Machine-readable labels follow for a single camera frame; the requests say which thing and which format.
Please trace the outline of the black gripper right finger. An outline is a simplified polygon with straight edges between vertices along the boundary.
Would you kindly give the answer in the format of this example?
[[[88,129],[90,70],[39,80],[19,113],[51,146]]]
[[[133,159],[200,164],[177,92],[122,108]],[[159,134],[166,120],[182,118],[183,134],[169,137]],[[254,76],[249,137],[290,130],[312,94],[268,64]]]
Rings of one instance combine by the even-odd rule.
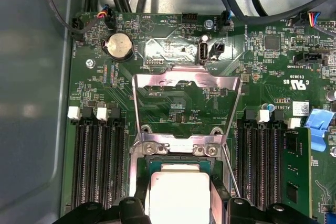
[[[210,192],[211,216],[215,223],[317,223],[316,220],[285,204],[271,204],[262,211],[245,198],[232,198],[222,180],[216,175],[210,178]]]

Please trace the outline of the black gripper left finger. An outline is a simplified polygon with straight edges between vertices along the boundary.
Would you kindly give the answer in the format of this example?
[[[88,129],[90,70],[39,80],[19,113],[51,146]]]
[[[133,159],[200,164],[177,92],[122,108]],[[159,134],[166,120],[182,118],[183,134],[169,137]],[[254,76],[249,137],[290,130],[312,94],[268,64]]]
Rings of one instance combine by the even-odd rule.
[[[138,179],[136,184],[134,196],[122,199],[118,205],[104,209],[100,203],[86,202],[59,218],[59,223],[151,223],[144,210],[149,180]]]

